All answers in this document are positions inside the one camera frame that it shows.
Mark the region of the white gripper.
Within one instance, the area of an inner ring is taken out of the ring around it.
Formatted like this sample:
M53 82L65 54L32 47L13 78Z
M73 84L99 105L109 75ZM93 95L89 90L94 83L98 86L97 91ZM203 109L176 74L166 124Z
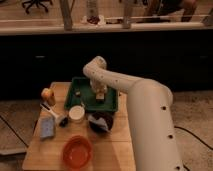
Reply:
M107 93L107 86L99 81L90 80L90 86L94 93Z

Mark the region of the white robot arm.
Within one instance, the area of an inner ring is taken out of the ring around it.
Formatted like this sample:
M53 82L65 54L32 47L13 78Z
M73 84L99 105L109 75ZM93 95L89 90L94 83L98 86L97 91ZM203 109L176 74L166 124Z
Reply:
M109 71L105 64L96 56L83 73L126 94L136 171L184 171L170 110L171 90L153 79Z

